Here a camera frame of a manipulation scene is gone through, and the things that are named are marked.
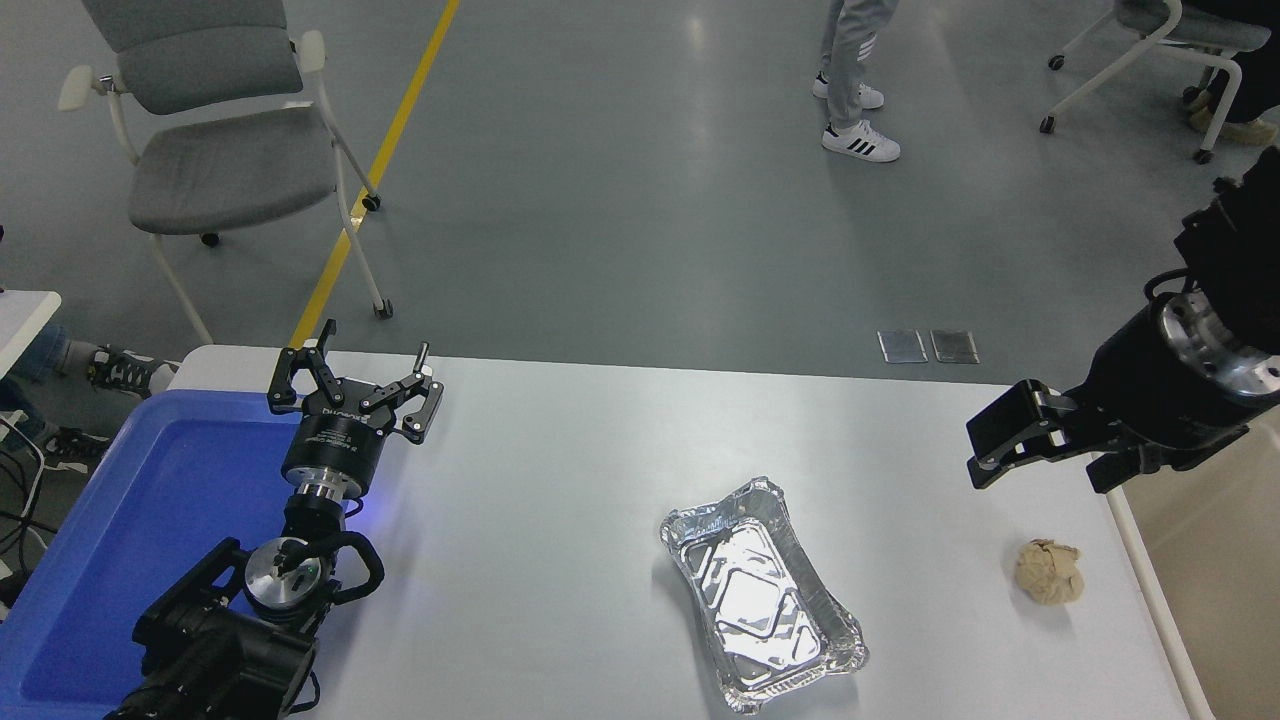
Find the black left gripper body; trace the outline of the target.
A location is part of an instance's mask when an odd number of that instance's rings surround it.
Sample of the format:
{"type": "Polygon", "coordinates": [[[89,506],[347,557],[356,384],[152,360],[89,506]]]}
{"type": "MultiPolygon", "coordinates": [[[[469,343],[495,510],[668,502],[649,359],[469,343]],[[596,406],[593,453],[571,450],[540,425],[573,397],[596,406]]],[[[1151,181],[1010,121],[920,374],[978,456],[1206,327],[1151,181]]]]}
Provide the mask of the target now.
{"type": "Polygon", "coordinates": [[[369,484],[381,456],[396,414],[378,409],[370,415],[320,407],[302,410],[294,438],[282,464],[291,484],[303,482],[306,470],[329,470],[356,484],[369,484]]]}

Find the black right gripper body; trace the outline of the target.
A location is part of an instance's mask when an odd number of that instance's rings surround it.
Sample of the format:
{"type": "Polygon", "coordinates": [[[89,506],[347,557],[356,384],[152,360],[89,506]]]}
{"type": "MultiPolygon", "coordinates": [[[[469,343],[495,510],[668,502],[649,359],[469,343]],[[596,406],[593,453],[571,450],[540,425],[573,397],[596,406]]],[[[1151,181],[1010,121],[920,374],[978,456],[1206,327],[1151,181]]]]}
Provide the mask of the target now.
{"type": "Polygon", "coordinates": [[[1149,305],[1094,354],[1082,402],[1135,437],[1142,470],[1197,468],[1248,432],[1251,402],[1194,369],[1187,305],[1149,305]]]}

